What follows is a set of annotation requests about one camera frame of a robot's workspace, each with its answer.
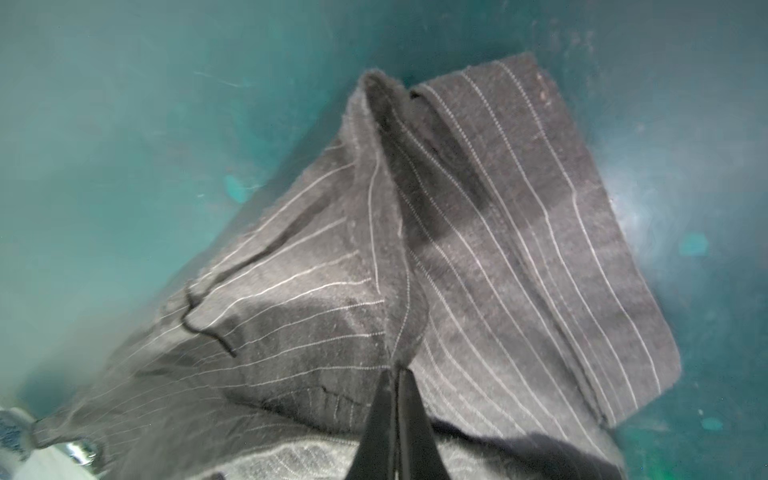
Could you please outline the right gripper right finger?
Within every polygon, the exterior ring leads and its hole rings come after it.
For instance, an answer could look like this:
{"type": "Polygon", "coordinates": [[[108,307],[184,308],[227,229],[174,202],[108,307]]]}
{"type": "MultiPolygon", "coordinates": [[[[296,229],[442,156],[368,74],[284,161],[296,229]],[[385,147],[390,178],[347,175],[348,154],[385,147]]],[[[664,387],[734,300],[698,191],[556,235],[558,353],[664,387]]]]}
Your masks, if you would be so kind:
{"type": "Polygon", "coordinates": [[[397,390],[399,478],[449,480],[412,371],[398,372],[397,390]]]}

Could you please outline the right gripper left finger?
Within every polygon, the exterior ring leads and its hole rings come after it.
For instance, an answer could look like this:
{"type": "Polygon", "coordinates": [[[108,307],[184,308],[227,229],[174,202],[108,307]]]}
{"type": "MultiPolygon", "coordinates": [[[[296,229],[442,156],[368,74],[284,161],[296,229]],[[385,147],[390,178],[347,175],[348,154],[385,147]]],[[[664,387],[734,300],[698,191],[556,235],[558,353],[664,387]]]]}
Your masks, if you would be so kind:
{"type": "Polygon", "coordinates": [[[396,477],[396,412],[393,374],[386,370],[379,377],[365,429],[346,480],[392,480],[396,477]]]}

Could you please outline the dark grey pinstripe shirt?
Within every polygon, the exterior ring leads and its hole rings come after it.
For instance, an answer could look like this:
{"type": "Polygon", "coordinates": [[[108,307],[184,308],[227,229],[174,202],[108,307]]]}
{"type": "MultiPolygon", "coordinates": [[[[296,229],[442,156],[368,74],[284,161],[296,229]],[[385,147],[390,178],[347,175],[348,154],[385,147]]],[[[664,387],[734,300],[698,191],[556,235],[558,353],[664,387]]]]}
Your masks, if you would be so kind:
{"type": "Polygon", "coordinates": [[[362,76],[333,143],[33,438],[91,443],[105,479],[340,479],[401,369],[452,479],[622,479],[611,430],[680,376],[529,55],[362,76]]]}

